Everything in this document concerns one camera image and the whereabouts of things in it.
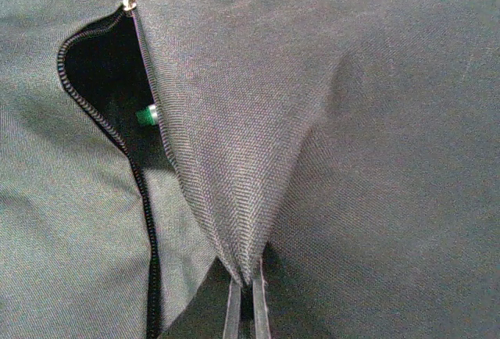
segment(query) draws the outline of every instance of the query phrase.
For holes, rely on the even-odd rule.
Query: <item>green bottle cap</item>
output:
[[[158,113],[155,105],[149,105],[145,109],[137,111],[135,116],[142,126],[155,126],[158,124]]]

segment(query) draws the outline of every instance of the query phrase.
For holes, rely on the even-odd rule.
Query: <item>gray nylon fabric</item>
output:
[[[269,242],[273,337],[497,336],[500,0],[137,3],[180,178],[147,154],[164,329],[219,333],[227,281],[193,295]],[[2,0],[0,337],[145,334],[141,196],[55,66],[118,5]]]
[[[145,335],[150,245],[138,187],[127,158],[63,90],[56,69],[60,45],[119,4],[2,0],[0,337]],[[215,252],[164,165],[152,162],[145,176],[167,327]]]
[[[499,0],[137,1],[234,278],[270,240],[315,337],[495,335]]]

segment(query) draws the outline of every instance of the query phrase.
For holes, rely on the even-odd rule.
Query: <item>black zipper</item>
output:
[[[184,185],[182,184],[182,179],[180,178],[179,169],[177,168],[177,161],[175,159],[175,155],[172,152],[172,148],[170,147],[170,138],[163,120],[162,102],[160,101],[160,96],[158,93],[158,85],[156,84],[156,78],[153,70],[153,65],[151,63],[151,57],[149,56],[149,50],[146,44],[144,31],[142,30],[141,19],[139,18],[137,8],[133,8],[130,11],[130,15],[134,19],[137,40],[139,42],[139,48],[141,50],[141,55],[142,55],[142,62],[144,63],[146,76],[148,77],[149,88],[151,90],[153,101],[155,102],[156,109],[158,111],[158,125],[162,137],[163,148],[165,149],[165,154],[167,159],[169,160],[170,165],[173,167],[173,170],[177,175],[177,181],[179,182],[180,189],[184,193]]]
[[[149,243],[151,245],[151,260],[149,263],[149,281],[148,281],[148,313],[146,319],[146,337],[148,339],[157,338],[161,334],[161,274],[158,253],[158,241],[156,239],[155,222],[152,215],[151,203],[149,201],[148,187],[144,174],[132,159],[128,147],[122,136],[99,111],[92,106],[84,97],[82,97],[73,87],[66,75],[66,54],[71,46],[76,43],[97,37],[110,32],[125,17],[125,12],[120,10],[111,16],[111,19],[104,23],[96,24],[91,29],[82,30],[68,38],[59,49],[57,55],[57,71],[64,90],[71,98],[94,120],[99,128],[109,137],[116,147],[128,158],[132,174],[139,188],[144,208],[146,227],[148,230]]]

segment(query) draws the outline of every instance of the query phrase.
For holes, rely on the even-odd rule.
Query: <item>bag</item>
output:
[[[499,2],[2,0],[0,337],[496,337]]]

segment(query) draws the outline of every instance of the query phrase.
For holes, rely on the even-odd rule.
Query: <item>bottle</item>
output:
[[[141,111],[135,113],[137,121],[142,126],[155,126],[158,124],[158,113],[156,112],[156,105],[149,105]]]

